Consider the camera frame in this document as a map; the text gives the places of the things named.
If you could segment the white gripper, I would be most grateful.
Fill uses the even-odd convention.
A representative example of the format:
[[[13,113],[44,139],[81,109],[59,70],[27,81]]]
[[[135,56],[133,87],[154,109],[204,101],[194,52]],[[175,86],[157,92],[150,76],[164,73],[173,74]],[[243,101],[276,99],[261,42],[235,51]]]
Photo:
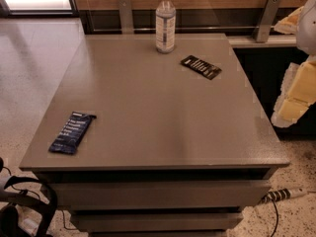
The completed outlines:
[[[285,35],[296,34],[297,47],[315,55],[316,0],[307,0],[304,6],[278,21],[274,30]],[[284,73],[271,122],[276,127],[290,127],[315,103],[316,61],[305,61],[300,65],[290,63]]]

